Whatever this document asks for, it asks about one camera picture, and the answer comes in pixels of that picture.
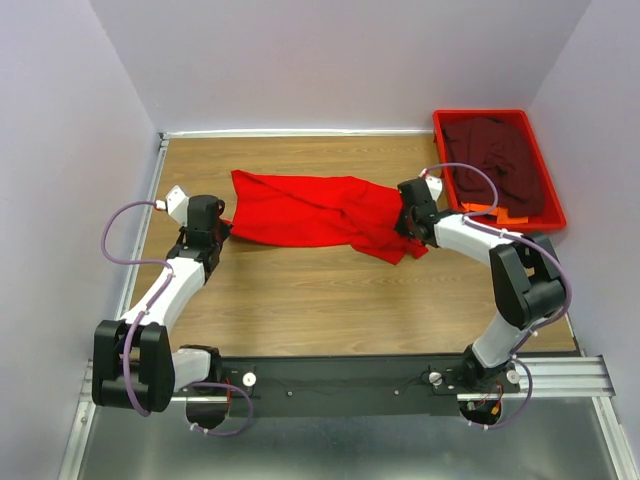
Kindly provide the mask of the bright red t shirt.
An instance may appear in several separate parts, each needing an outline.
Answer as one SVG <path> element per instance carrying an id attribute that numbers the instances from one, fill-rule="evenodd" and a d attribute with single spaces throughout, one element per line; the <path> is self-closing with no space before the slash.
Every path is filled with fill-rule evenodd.
<path id="1" fill-rule="evenodd" d="M 277 247 L 349 245 L 396 265 L 428 249 L 395 231 L 399 192 L 353 176 L 316 177 L 231 172 L 237 197 L 232 233 Z"/>

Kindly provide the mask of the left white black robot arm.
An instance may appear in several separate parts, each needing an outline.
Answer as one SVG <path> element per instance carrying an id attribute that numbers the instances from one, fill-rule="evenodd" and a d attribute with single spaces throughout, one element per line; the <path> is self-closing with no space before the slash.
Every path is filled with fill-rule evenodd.
<path id="1" fill-rule="evenodd" d="M 187 195 L 174 187 L 149 207 L 179 224 L 179 236 L 143 297 L 117 320 L 104 320 L 93 340 L 92 399 L 98 406 L 133 409 L 141 416 L 164 411 L 174 392 L 191 386 L 214 393 L 222 380 L 213 347 L 173 351 L 169 333 L 187 303 L 219 264 L 231 226 L 225 203 L 212 195 Z"/>

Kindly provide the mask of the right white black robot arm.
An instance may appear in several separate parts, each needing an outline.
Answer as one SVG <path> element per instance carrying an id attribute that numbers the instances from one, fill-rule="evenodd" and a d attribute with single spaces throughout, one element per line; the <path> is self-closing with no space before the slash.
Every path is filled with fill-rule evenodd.
<path id="1" fill-rule="evenodd" d="M 490 270 L 495 316 L 465 349 L 460 363 L 444 376 L 457 387 L 483 391 L 535 330 L 564 315 L 569 282 L 545 234 L 498 230 L 468 215 L 440 210 L 426 178 L 404 181 L 397 189 L 401 199 L 398 234 L 425 246 L 456 251 Z"/>

